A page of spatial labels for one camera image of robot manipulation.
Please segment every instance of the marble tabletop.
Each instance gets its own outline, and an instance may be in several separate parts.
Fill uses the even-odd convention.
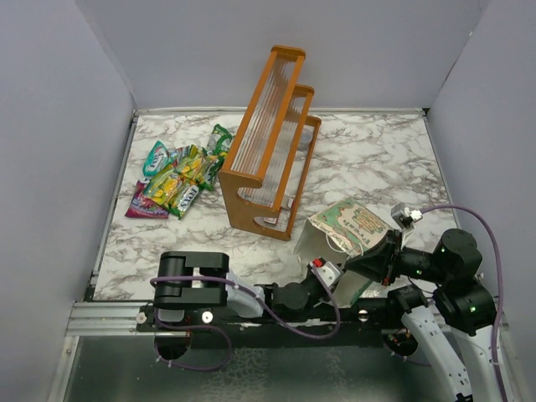
[[[219,123],[236,133],[242,114],[146,115],[138,118],[126,170],[109,228],[95,288],[96,301],[152,299],[149,279],[157,275],[160,254],[169,250],[220,251],[246,281],[285,285],[302,278],[293,250],[307,216],[348,196],[355,197],[385,222],[391,207],[448,202],[423,117],[407,114],[321,115],[322,126],[291,241],[284,242],[229,226],[219,186],[202,193],[178,220],[126,218],[142,165],[156,140],[167,147],[205,145]],[[304,152],[297,159],[303,160]],[[292,174],[289,187],[299,174]],[[434,211],[419,222],[408,246],[432,251],[441,233],[456,227],[450,211]],[[405,284],[398,281],[393,286]],[[364,296],[382,296],[372,285]]]

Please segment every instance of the gray wall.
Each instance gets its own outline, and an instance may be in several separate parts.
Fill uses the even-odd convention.
[[[528,380],[536,379],[536,3],[492,0],[430,112],[452,197],[489,220],[501,247],[506,313]],[[487,283],[495,281],[492,249]],[[536,383],[531,382],[536,394]]]
[[[45,400],[133,103],[72,0],[0,5],[0,399]]]
[[[488,0],[77,0],[142,108],[245,106],[273,44],[313,106],[429,107]]]

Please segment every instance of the wooden rack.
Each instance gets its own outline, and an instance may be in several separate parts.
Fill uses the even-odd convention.
[[[298,85],[305,52],[274,46],[245,111],[229,155],[219,172],[231,226],[279,240],[290,240],[307,170],[322,121],[308,116],[314,89]],[[276,229],[264,218],[278,218],[304,126],[313,132],[290,217]]]

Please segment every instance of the gray floor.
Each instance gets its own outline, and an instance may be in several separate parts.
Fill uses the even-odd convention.
[[[219,351],[195,351],[208,363]],[[69,402],[439,402],[431,368],[391,358],[382,348],[237,349],[214,373],[156,363],[152,337],[81,338]]]

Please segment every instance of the pink snack bag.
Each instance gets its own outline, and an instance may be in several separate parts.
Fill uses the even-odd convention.
[[[169,212],[143,195],[143,190],[148,183],[148,180],[138,180],[136,183],[136,191],[132,196],[131,205],[128,207],[125,216],[128,218],[167,219]]]

